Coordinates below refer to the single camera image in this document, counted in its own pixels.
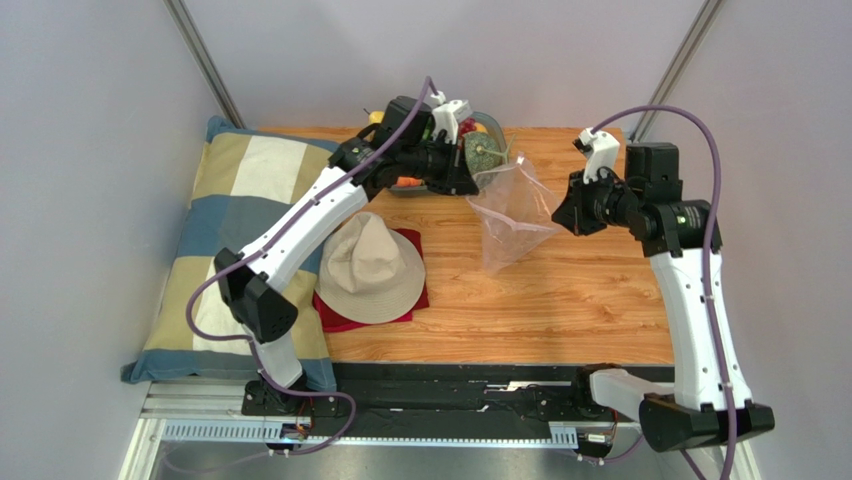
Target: clear plastic bag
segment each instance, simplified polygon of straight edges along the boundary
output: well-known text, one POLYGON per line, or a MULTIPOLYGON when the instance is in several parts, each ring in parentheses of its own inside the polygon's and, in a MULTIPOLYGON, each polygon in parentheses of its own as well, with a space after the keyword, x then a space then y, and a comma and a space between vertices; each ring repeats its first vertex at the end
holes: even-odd
POLYGON ((479 195, 466 197, 482 220, 482 261, 495 274, 558 233, 550 220, 560 199, 542 185, 535 168, 518 154, 514 162, 473 176, 479 195))

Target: hat crown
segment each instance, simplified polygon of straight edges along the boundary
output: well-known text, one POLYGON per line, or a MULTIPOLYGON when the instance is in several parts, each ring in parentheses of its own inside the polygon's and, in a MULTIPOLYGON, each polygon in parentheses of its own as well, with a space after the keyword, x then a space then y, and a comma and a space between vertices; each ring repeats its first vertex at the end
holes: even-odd
POLYGON ((351 294, 375 293, 388 289, 405 274, 405 261, 381 217, 361 214, 335 235, 328 259, 328 273, 334 283, 351 294))

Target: pillow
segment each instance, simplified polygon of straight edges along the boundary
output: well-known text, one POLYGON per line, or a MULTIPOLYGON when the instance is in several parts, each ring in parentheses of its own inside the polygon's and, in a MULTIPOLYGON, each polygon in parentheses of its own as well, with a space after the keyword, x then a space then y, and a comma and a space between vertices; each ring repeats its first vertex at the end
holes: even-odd
MULTIPOLYGON (((210 119, 160 314, 139 360, 122 369, 123 381, 193 374, 257 377, 247 342, 210 342, 192 333, 184 317, 186 302, 213 275, 213 256, 223 247, 237 252, 268 230, 311 187, 335 148, 337 144, 330 141, 241 130, 224 118, 210 119)), ((321 256, 322 246, 302 264, 282 294, 299 309, 292 333, 308 386, 334 391, 337 383, 322 324, 311 304, 321 256)), ((201 330, 214 335, 244 333, 222 303, 217 284, 196 302, 194 318, 201 330)))

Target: hat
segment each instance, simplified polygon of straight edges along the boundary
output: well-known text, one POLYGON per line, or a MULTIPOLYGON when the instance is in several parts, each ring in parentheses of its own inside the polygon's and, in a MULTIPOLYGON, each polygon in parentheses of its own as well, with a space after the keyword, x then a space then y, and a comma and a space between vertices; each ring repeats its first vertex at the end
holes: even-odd
POLYGON ((411 310, 425 282, 414 245, 378 215, 361 212, 326 240, 316 292, 350 320, 387 323, 411 310))

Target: wooden tabletop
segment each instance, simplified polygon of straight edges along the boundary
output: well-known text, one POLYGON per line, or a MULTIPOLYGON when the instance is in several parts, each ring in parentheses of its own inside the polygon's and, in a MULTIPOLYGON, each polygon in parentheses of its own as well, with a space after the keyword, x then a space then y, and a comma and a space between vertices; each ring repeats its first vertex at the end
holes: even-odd
MULTIPOLYGON (((358 128, 278 128, 343 141, 358 128)), ((560 199, 585 166, 579 129, 508 128, 541 182, 560 199)), ((620 132, 612 133, 620 137, 620 132)), ((616 171, 623 171, 624 149, 616 171)), ((590 237, 568 231, 489 277, 481 226, 463 198, 399 198, 382 192, 364 210, 391 228, 421 232, 431 306, 414 321, 326 334, 335 361, 430 363, 670 364, 671 340, 657 282, 625 229, 590 237)))

